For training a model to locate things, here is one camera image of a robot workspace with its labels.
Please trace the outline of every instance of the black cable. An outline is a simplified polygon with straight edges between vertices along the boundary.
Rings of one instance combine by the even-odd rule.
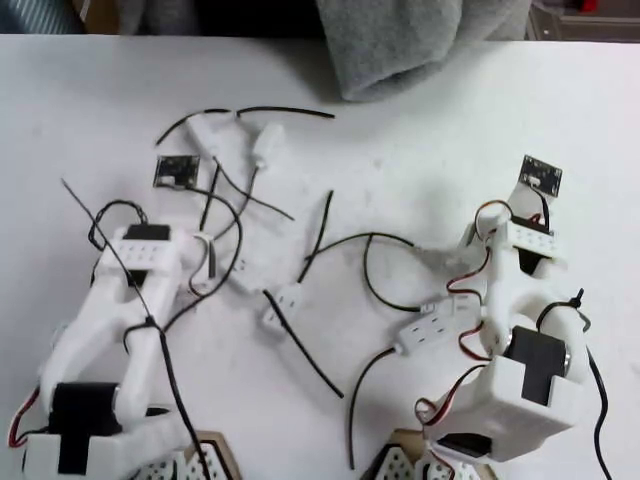
[[[591,368],[591,373],[593,373],[593,378],[596,381],[601,402],[600,415],[598,416],[596,426],[593,430],[593,445],[596,450],[596,457],[598,457],[598,463],[600,464],[602,473],[604,473],[607,480],[611,480],[611,474],[609,473],[607,464],[602,456],[602,449],[600,448],[600,431],[602,430],[602,425],[604,424],[604,420],[607,418],[607,413],[609,412],[609,399],[607,398],[607,390],[604,387],[604,382],[602,381],[600,370],[598,370],[598,365],[596,365],[596,361],[593,359],[593,355],[591,355],[591,351],[588,348],[587,355],[589,355],[589,367]]]
[[[211,475],[209,474],[209,469],[207,467],[207,459],[204,455],[204,452],[202,451],[202,447],[200,446],[198,435],[196,434],[196,431],[193,428],[193,425],[191,424],[191,419],[189,418],[189,415],[187,414],[184,404],[182,403],[182,397],[180,396],[180,390],[178,389],[178,386],[176,383],[175,374],[173,372],[173,365],[171,363],[171,356],[169,354],[169,347],[167,346],[167,340],[164,332],[156,323],[153,315],[151,315],[151,312],[149,311],[149,307],[147,306],[147,302],[144,300],[144,297],[142,296],[142,292],[140,292],[140,289],[138,288],[135,281],[133,280],[133,276],[131,275],[131,272],[127,269],[124,262],[122,261],[122,259],[120,258],[116,250],[113,248],[113,245],[111,245],[111,242],[109,241],[107,236],[104,234],[104,232],[100,228],[100,225],[98,225],[96,218],[93,216],[89,208],[82,202],[82,200],[80,200],[80,198],[76,195],[76,193],[71,189],[71,187],[67,184],[67,182],[64,181],[64,179],[62,179],[62,185],[73,197],[73,199],[78,203],[78,205],[82,208],[82,210],[84,210],[87,216],[91,219],[91,222],[93,223],[93,225],[95,225],[96,230],[102,236],[105,245],[109,248],[109,250],[111,250],[111,253],[113,253],[114,257],[122,267],[122,270],[124,271],[127,279],[130,281],[130,283],[132,283],[134,290],[138,295],[138,297],[140,298],[140,302],[142,303],[142,306],[144,307],[145,312],[147,313],[144,326],[153,327],[156,330],[158,330],[158,333],[160,335],[160,346],[162,348],[162,356],[167,369],[167,376],[169,377],[169,385],[171,386],[171,392],[173,393],[173,398],[176,402],[176,406],[178,407],[178,411],[180,412],[180,416],[182,417],[182,421],[184,422],[185,427],[189,431],[189,436],[191,437],[193,446],[196,449],[196,452],[198,454],[198,459],[202,464],[202,470],[205,473],[205,478],[207,480],[211,480]]]
[[[404,306],[404,305],[398,305],[397,303],[390,302],[386,298],[383,298],[373,287],[373,284],[371,283],[371,278],[369,277],[369,247],[371,246],[372,240],[373,240],[373,235],[370,235],[369,238],[367,239],[367,246],[364,249],[364,255],[362,256],[362,269],[364,271],[364,280],[367,284],[367,287],[369,288],[371,293],[373,293],[373,295],[382,303],[384,303],[387,307],[391,307],[395,310],[400,310],[403,312],[419,313],[420,306],[418,305]]]
[[[591,328],[591,320],[584,315],[580,310],[580,306],[582,305],[582,295],[584,293],[584,289],[580,289],[578,294],[570,299],[568,302],[554,302],[547,305],[540,315],[538,316],[538,320],[536,321],[536,328],[540,331],[540,327],[542,326],[542,322],[545,316],[555,307],[571,307],[575,309],[580,318],[584,322],[584,327],[582,328],[583,332],[587,332]],[[602,380],[602,376],[600,375],[600,370],[598,369],[598,365],[591,354],[589,348],[587,348],[587,355],[589,356],[589,368],[591,369],[591,373],[593,374],[593,378],[596,382],[596,387],[598,388],[598,393],[600,394],[600,415],[598,416],[598,420],[596,421],[596,426],[593,430],[593,446],[596,451],[596,457],[598,458],[598,463],[600,464],[600,468],[602,469],[602,473],[607,478],[607,480],[612,480],[611,474],[609,473],[609,469],[607,468],[607,464],[604,461],[604,457],[602,456],[602,449],[600,446],[600,432],[602,430],[602,425],[604,424],[605,419],[607,418],[607,413],[609,412],[609,399],[607,397],[607,390],[604,386],[604,381]]]
[[[149,219],[147,218],[147,214],[144,212],[142,207],[140,205],[138,205],[137,203],[132,202],[131,200],[122,200],[122,199],[119,199],[119,198],[115,199],[115,200],[111,200],[104,207],[102,207],[100,210],[98,210],[98,213],[96,213],[96,223],[93,223],[91,225],[91,228],[89,228],[89,233],[87,234],[87,238],[89,239],[89,242],[91,242],[91,245],[96,247],[101,252],[104,251],[105,245],[101,245],[96,240],[96,227],[102,221],[102,217],[105,215],[105,213],[107,213],[109,211],[109,209],[111,207],[115,206],[115,205],[124,205],[124,206],[133,208],[135,210],[136,214],[138,215],[138,219],[140,220],[140,223],[142,223],[142,224],[149,223]]]
[[[223,170],[220,171],[220,173],[222,173],[222,176],[225,178],[228,178],[226,176],[226,173]],[[156,188],[172,188],[173,190],[179,190],[179,188],[175,188],[171,185],[159,185]],[[206,190],[203,190],[201,188],[195,188],[195,187],[190,187],[187,188],[187,190],[194,192],[194,193],[199,193],[200,195],[205,195],[205,196],[209,196],[209,192],[207,192]],[[256,197],[253,197],[251,195],[249,195],[247,192],[240,190],[240,189],[236,189],[238,192],[240,192],[242,195],[244,195],[245,197],[248,197],[249,200],[251,200],[254,203],[257,203],[258,205],[262,205],[263,207],[269,208],[271,210],[273,210],[276,213],[279,213],[280,215],[282,215],[285,218],[288,218],[289,220],[291,220],[292,222],[295,221],[295,218],[293,218],[291,215],[289,215],[287,212],[285,212],[284,210],[279,209],[278,207],[275,207],[267,202],[263,202],[262,200],[258,200]]]
[[[320,250],[318,250],[316,252],[316,255],[319,255],[323,252],[326,252],[327,250],[333,248],[333,247],[337,247],[338,245],[344,243],[344,242],[348,242],[349,240],[355,240],[356,238],[363,238],[363,237],[385,237],[385,238],[391,238],[393,240],[397,240],[401,243],[404,243],[405,245],[407,245],[408,247],[415,247],[415,244],[405,238],[402,237],[398,237],[397,235],[392,235],[390,233],[382,233],[382,232],[365,232],[365,233],[357,233],[355,235],[351,235],[349,237],[345,237],[341,240],[336,240],[333,243],[330,243],[329,245],[327,245],[326,247],[322,247]]]
[[[376,362],[378,362],[379,360],[382,360],[384,357],[388,357],[393,353],[395,353],[395,349],[389,348],[383,352],[380,352],[375,357],[373,357],[369,361],[369,363],[367,363],[367,366],[364,367],[364,370],[362,371],[362,373],[358,377],[358,381],[356,382],[356,388],[353,390],[353,395],[351,396],[351,403],[349,403],[349,413],[347,415],[347,452],[349,454],[349,468],[351,470],[355,470],[356,468],[354,455],[353,455],[353,416],[355,413],[356,397],[358,395],[358,390],[360,389],[360,384],[362,383],[362,380],[364,380],[364,376],[367,374],[369,370],[371,370],[371,367],[373,367],[373,365]]]
[[[553,302],[547,305],[546,307],[544,307],[542,309],[542,312],[540,312],[540,315],[538,315],[538,320],[536,321],[536,330],[540,331],[540,328],[542,328],[542,322],[544,321],[545,317],[551,310],[553,310],[556,307],[570,307],[575,310],[578,310],[580,308],[580,305],[582,304],[583,294],[584,294],[584,289],[581,288],[580,291],[578,291],[578,294],[575,297],[569,299],[568,302]]]
[[[531,190],[533,190],[540,197],[540,201],[542,202],[542,216],[544,217],[544,227],[548,232],[551,226],[549,225],[550,215],[549,215],[549,204],[547,203],[547,199],[533,185],[529,185],[529,188],[531,188]]]
[[[308,110],[306,108],[294,108],[294,107],[249,107],[243,108],[236,112],[236,116],[240,118],[242,114],[249,112],[289,112],[289,113],[301,113],[303,115],[312,115],[314,117],[328,118],[333,120],[336,118],[331,113],[318,112],[317,110]]]
[[[229,280],[229,277],[231,276],[231,272],[233,272],[233,269],[234,269],[234,267],[236,265],[236,262],[238,261],[238,257],[240,256],[240,250],[242,249],[242,241],[243,241],[243,238],[244,238],[244,234],[243,234],[243,230],[242,230],[242,223],[240,222],[240,217],[238,216],[237,212],[234,210],[233,205],[231,205],[231,203],[229,203],[226,199],[224,199],[224,198],[222,198],[222,197],[220,197],[218,195],[212,195],[212,197],[213,197],[214,200],[217,200],[218,202],[223,203],[229,209],[229,211],[233,215],[233,218],[235,219],[236,226],[238,227],[238,242],[236,244],[236,250],[233,253],[233,258],[231,259],[231,263],[229,264],[229,268],[227,269],[227,271],[224,273],[224,275],[220,279],[220,282],[213,289],[211,289],[209,292],[203,294],[201,297],[195,299],[190,304],[188,304],[188,305],[184,306],[183,308],[181,308],[180,310],[178,310],[173,315],[173,317],[171,317],[169,319],[169,321],[165,325],[165,327],[164,327],[164,331],[165,332],[168,332],[169,329],[180,319],[180,317],[182,317],[182,315],[187,313],[189,310],[195,308],[200,302],[202,302],[202,301],[206,300],[207,298],[211,297],[216,292],[218,292],[218,290],[220,290],[222,288],[222,286],[227,282],[227,280]]]
[[[331,380],[329,380],[329,377],[325,375],[325,373],[320,369],[318,364],[313,360],[309,352],[307,352],[307,349],[304,348],[304,345],[302,345],[302,342],[300,341],[298,336],[291,329],[291,325],[289,325],[289,322],[287,322],[287,319],[282,313],[282,310],[280,310],[280,307],[278,306],[278,302],[276,302],[275,298],[273,298],[273,295],[271,295],[271,293],[269,293],[268,290],[263,290],[262,293],[264,294],[265,297],[267,297],[267,300],[269,300],[269,303],[271,304],[271,308],[273,308],[273,311],[275,312],[276,316],[280,320],[280,323],[282,324],[282,328],[284,328],[287,331],[289,336],[293,339],[295,344],[298,346],[298,348],[300,349],[304,357],[307,359],[309,364],[316,371],[316,373],[320,375],[320,378],[324,380],[324,382],[329,386],[331,390],[333,390],[333,392],[338,396],[338,398],[344,398],[344,394],[340,391],[340,389],[338,389],[338,387],[336,387],[333,384]]]
[[[204,231],[204,227],[207,224],[207,218],[209,217],[209,208],[211,207],[211,201],[213,198],[211,195],[216,193],[216,184],[218,183],[218,176],[220,175],[220,167],[216,167],[216,171],[213,173],[213,179],[211,180],[211,187],[209,187],[209,195],[207,201],[204,204],[204,210],[202,210],[202,216],[200,217],[200,225],[198,230]]]
[[[167,128],[162,135],[160,135],[158,140],[156,140],[156,147],[158,145],[160,145],[164,141],[164,139],[169,136],[169,134],[171,132],[173,132],[176,128],[178,128],[185,121],[187,121],[187,119],[189,117],[193,117],[194,115],[200,115],[200,114],[203,114],[203,113],[204,114],[209,114],[209,113],[230,113],[230,112],[231,112],[231,110],[227,110],[226,108],[206,108],[206,109],[200,110],[198,112],[189,113],[188,115],[185,115],[181,119],[179,119],[176,122],[172,123],[171,126],[169,128]]]
[[[300,275],[298,276],[298,283],[302,283],[304,281],[304,278],[307,276],[307,273],[311,268],[311,264],[315,260],[316,255],[318,255],[318,250],[320,250],[320,244],[322,243],[322,237],[324,236],[324,231],[327,228],[327,219],[329,218],[329,208],[331,207],[332,198],[333,190],[331,190],[327,196],[327,201],[324,204],[324,212],[322,214],[322,224],[320,225],[320,231],[318,232],[318,239],[316,240],[316,245],[313,247],[311,255],[309,255],[308,260],[306,260],[302,272],[300,272]]]
[[[247,209],[247,205],[249,204],[249,200],[251,199],[251,194],[253,193],[253,187],[256,183],[256,176],[258,175],[258,167],[253,168],[253,172],[251,172],[251,177],[249,178],[249,189],[247,190],[248,195],[244,197],[244,202],[240,206],[240,210],[238,210],[238,216],[242,217],[242,214]],[[231,220],[229,225],[227,225],[220,233],[213,237],[214,240],[220,240],[231,228],[233,227],[235,220]]]
[[[26,430],[26,431],[22,432],[20,435],[18,435],[18,438],[16,438],[16,443],[21,443],[25,438],[27,438],[31,434],[34,434],[34,433],[47,433],[47,431],[49,431],[49,427],[42,427],[42,428],[36,428],[36,429],[33,429],[33,430]]]

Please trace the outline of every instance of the black wire end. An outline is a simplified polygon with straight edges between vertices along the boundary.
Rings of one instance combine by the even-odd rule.
[[[576,310],[582,306],[582,295],[584,294],[584,288],[578,291],[578,294],[569,300],[569,305]]]
[[[329,379],[329,377],[327,377],[327,375],[322,371],[322,369],[318,366],[315,360],[311,357],[311,355],[309,354],[307,349],[304,347],[304,345],[302,344],[302,342],[300,341],[296,333],[291,328],[291,325],[289,325],[289,322],[287,322],[287,319],[285,318],[284,313],[282,313],[282,310],[280,310],[280,306],[278,305],[278,302],[276,302],[275,298],[273,298],[273,295],[271,295],[269,290],[266,290],[266,289],[263,290],[262,293],[264,294],[265,297],[267,297],[269,304],[271,304],[271,308],[273,308],[273,311],[275,312],[276,316],[280,320],[280,324],[282,325],[282,328],[285,329],[285,331],[289,334],[291,339],[297,345],[298,349],[300,349],[300,352],[307,359],[307,362],[309,362],[309,365],[311,365],[311,367],[316,371],[318,376],[322,378],[322,380],[324,380],[324,383],[327,384],[327,386],[333,391],[333,393],[335,393],[336,396],[342,400],[344,398],[344,393],[342,393],[342,391],[333,384],[333,382]]]

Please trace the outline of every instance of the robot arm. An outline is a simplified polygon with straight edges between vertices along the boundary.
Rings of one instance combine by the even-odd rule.
[[[428,448],[444,458],[503,462],[539,448],[579,420],[588,375],[583,322],[574,308],[558,307],[548,311],[536,331],[545,307],[566,297],[549,283],[563,261],[556,237],[548,225],[545,229],[527,220],[531,210],[523,197],[533,194],[532,179],[522,182],[521,176],[524,185],[509,201],[524,208],[514,208],[506,221],[494,218],[486,229],[495,233],[488,244],[491,261],[480,320],[491,361],[452,397],[448,392],[436,402],[447,410],[425,424]]]
[[[182,230],[166,225],[131,225],[112,245],[132,273],[160,327],[181,286],[191,245]],[[124,331],[144,323],[138,297],[127,297],[127,278],[106,249],[95,282],[76,320],[65,330],[40,379],[46,434],[29,437],[24,471],[30,479],[119,479],[142,464],[189,444],[176,412],[147,417],[152,377],[161,363],[158,332],[139,329],[127,337],[129,362],[119,384],[79,382],[79,375]]]

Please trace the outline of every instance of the circuit board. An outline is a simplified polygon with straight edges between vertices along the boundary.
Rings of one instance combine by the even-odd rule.
[[[198,155],[160,155],[153,186],[193,188],[198,182],[199,166]]]
[[[520,169],[520,183],[534,187],[536,190],[555,198],[558,196],[561,180],[561,168],[525,155]]]

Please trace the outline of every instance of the white table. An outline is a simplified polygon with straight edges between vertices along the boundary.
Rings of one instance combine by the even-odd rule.
[[[244,221],[249,237],[262,232],[246,252],[279,259],[268,273],[274,285],[292,280],[300,268],[331,188],[327,240],[377,229],[417,242],[453,243],[477,205],[508,196],[523,154],[564,169],[553,223],[570,246],[570,270],[559,283],[567,294],[586,290],[584,310],[594,322],[588,341],[611,403],[604,454],[616,478],[633,477],[640,446],[640,46],[480,45],[411,91],[362,105],[338,102],[326,52],[306,43],[5,36],[0,65],[3,425],[33,387],[53,330],[77,312],[96,258],[85,237],[87,219],[59,177],[94,211],[122,197],[156,215],[153,140],[165,126],[203,107],[290,105],[338,118],[251,117],[281,118],[289,139],[280,163],[259,178],[256,195],[284,206],[298,222],[274,237],[258,227],[272,221],[268,211],[250,207]],[[174,134],[161,151],[193,151],[183,137]],[[242,150],[235,151],[225,163],[241,178],[246,165]],[[112,218],[107,228],[130,217],[121,211]],[[366,293],[363,247],[353,242],[319,257],[294,322],[347,394],[403,318]],[[442,289],[441,279],[402,249],[380,246],[373,256],[378,287],[399,302]],[[224,432],[245,478],[356,478],[346,467],[347,402],[332,397],[291,343],[274,345],[260,334],[256,316],[264,306],[260,296],[226,288],[172,331],[192,420]],[[92,371],[118,378],[124,358],[114,347]],[[359,470],[391,429],[415,428],[411,412],[418,396],[437,398],[466,364],[450,344],[377,365],[358,402]],[[170,401],[158,367],[156,398]],[[603,478],[592,444],[600,409],[592,381],[585,404],[580,426],[498,471],[518,479]],[[29,415],[27,426],[44,421],[42,412]],[[1,452],[7,478],[16,474],[20,455]]]

